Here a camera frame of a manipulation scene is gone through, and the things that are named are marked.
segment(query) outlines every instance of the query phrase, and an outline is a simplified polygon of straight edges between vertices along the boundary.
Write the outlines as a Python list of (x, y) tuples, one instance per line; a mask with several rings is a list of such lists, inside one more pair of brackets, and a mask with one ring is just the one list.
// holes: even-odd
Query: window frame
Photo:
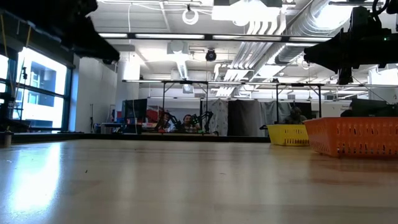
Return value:
[[(36, 49), (34, 49), (32, 47), (28, 47), (28, 48), (30, 48), (31, 50), (36, 51), (39, 54), (42, 54), (43, 56), (45, 56), (47, 58), (50, 58), (50, 59), (58, 62), (55, 58), (51, 57), (50, 55), (45, 55), (45, 54), (43, 54), (43, 52), (38, 51), (38, 50), (36, 50)], [(14, 78), (13, 78), (13, 80), (10, 80), (10, 76), (7, 76), (6, 79), (0, 78), (0, 83), (5, 83), (6, 84), (6, 92), (11, 93), (11, 85), (10, 85), (10, 83), (11, 82), (16, 83), (17, 71), (18, 71), (17, 66), (18, 66), (19, 56), (18, 56), (18, 51), (14, 50), (14, 49), (10, 49), (9, 47), (7, 48), (7, 52), (8, 52), (8, 55), (9, 55), (9, 59), (14, 61), (14, 66), (13, 66), (13, 68), (11, 68), (11, 69), (14, 70), (14, 71), (11, 71)], [(5, 56), (3, 44), (0, 44), (0, 54)], [(56, 92), (44, 90), (44, 89), (37, 88), (37, 87), (34, 87), (34, 86), (26, 85), (26, 84), (23, 84), (23, 83), (19, 84), (19, 88), (22, 89), (22, 90), (26, 89), (26, 90), (34, 91), (36, 93), (43, 93), (43, 94), (46, 94), (46, 95), (63, 98), (63, 111), (62, 111), (61, 128), (39, 128), (39, 127), (35, 128), (35, 127), (32, 127), (32, 128), (30, 128), (31, 130), (34, 130), (34, 131), (68, 131), (68, 128), (69, 128), (68, 127), (68, 124), (69, 124), (69, 109), (70, 109), (70, 92), (71, 92), (71, 89), (72, 89), (71, 88), (71, 84), (72, 84), (72, 71), (73, 71), (73, 68), (69, 67), (68, 65), (65, 65), (65, 66), (67, 68), (67, 74), (66, 74), (66, 77), (65, 77), (65, 91), (64, 91), (64, 94), (59, 94), (59, 93), (56, 93)], [(22, 114), (23, 114), (23, 111), (24, 111), (23, 108), (22, 109), (17, 109), (17, 110), (21, 111), (21, 117), (22, 117)]]

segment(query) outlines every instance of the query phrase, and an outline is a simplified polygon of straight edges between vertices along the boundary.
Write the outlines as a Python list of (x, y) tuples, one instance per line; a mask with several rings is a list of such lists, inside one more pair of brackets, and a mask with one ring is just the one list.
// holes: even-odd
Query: red object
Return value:
[(398, 157), (398, 118), (320, 118), (304, 122), (311, 148), (332, 157)]

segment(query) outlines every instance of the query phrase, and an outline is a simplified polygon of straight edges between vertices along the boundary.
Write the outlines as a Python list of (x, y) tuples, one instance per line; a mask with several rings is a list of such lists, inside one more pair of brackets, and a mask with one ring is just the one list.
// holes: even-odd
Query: ceiling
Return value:
[[(308, 0), (296, 0), (295, 7), (287, 9), (287, 23), (296, 15)], [(188, 25), (182, 20), (182, 13), (186, 6), (164, 4), (164, 15), (160, 4), (146, 4), (144, 6), (130, 4), (98, 3), (98, 10), (92, 13), (93, 23), (98, 32), (158, 32), (158, 33), (189, 33), (189, 34), (245, 34), (248, 26), (240, 27), (231, 21), (214, 21), (211, 19), (213, 0), (202, 1), (202, 6), (192, 6), (195, 9), (204, 10), (199, 13), (199, 20), (194, 25)], [(393, 27), (395, 30), (395, 18), (381, 15), (383, 24)], [(167, 40), (109, 40), (113, 45), (133, 45), (135, 51), (142, 59), (141, 74), (145, 79), (161, 77), (161, 74), (171, 74), (177, 69), (177, 64), (166, 56)], [(205, 80), (207, 72), (213, 72), (217, 63), (231, 63), (239, 52), (241, 42), (209, 42), (187, 41), (189, 45), (190, 60), (186, 62), (188, 74), (190, 71), (204, 71)], [(208, 49), (215, 49), (217, 60), (206, 62), (205, 55)], [(291, 66), (284, 68), (281, 73), (275, 74), (280, 82), (325, 82), (335, 75), (319, 65), (302, 63), (299, 57)], [(354, 73), (360, 82), (367, 81), (368, 67), (361, 67)]]

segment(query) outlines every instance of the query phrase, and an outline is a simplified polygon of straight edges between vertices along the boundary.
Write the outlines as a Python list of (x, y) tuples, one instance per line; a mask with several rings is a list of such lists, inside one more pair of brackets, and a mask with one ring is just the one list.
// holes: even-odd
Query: wall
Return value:
[(115, 104), (116, 73), (92, 58), (81, 58), (73, 74), (69, 129), (90, 132), (90, 104), (94, 123), (106, 122), (109, 106)]

